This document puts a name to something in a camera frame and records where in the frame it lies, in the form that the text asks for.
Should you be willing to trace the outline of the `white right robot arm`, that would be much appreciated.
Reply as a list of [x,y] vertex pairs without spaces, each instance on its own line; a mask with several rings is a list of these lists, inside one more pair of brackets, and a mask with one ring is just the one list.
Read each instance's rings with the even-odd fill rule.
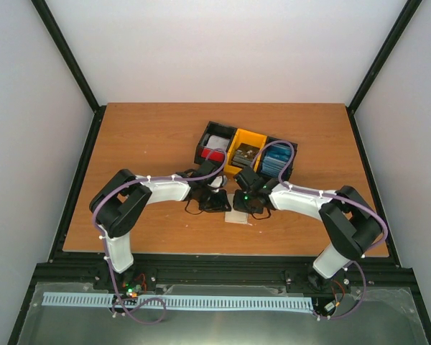
[[235,174],[234,180],[239,186],[233,197],[237,211],[251,215],[291,211],[323,223],[330,244],[312,268],[324,279],[363,258],[387,238],[386,223],[351,186],[339,190],[305,188],[276,178],[266,180],[251,167]]

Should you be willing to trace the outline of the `beige card holder wallet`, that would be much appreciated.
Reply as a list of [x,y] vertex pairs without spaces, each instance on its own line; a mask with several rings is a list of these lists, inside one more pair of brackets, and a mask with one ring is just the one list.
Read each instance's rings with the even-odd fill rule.
[[231,207],[230,211],[225,212],[224,221],[231,224],[247,224],[248,214],[237,211],[233,205],[234,194],[228,194],[228,202]]

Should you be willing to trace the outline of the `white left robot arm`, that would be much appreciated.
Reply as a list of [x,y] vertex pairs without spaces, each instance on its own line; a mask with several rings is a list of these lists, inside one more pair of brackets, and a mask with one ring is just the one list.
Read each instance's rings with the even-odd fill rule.
[[146,206],[168,201],[196,201],[201,213],[230,211],[224,190],[227,182],[223,168],[210,160],[197,169],[162,177],[135,175],[128,169],[118,171],[89,205],[94,226],[101,233],[105,260],[112,268],[110,281],[122,290],[134,284],[129,233]]

